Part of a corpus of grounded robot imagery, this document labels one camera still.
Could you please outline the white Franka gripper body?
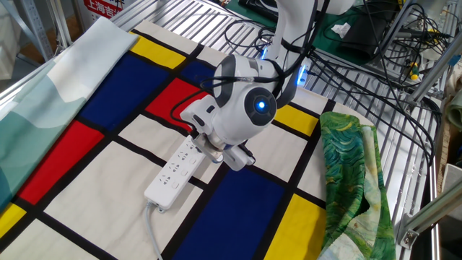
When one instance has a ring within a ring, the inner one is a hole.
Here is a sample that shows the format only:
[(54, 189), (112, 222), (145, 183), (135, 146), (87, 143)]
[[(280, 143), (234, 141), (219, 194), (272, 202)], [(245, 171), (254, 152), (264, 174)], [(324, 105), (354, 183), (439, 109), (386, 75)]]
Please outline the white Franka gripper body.
[(253, 153), (244, 145), (239, 144), (226, 149), (223, 152), (224, 162), (233, 170), (242, 170), (246, 165), (253, 165), (255, 157)]

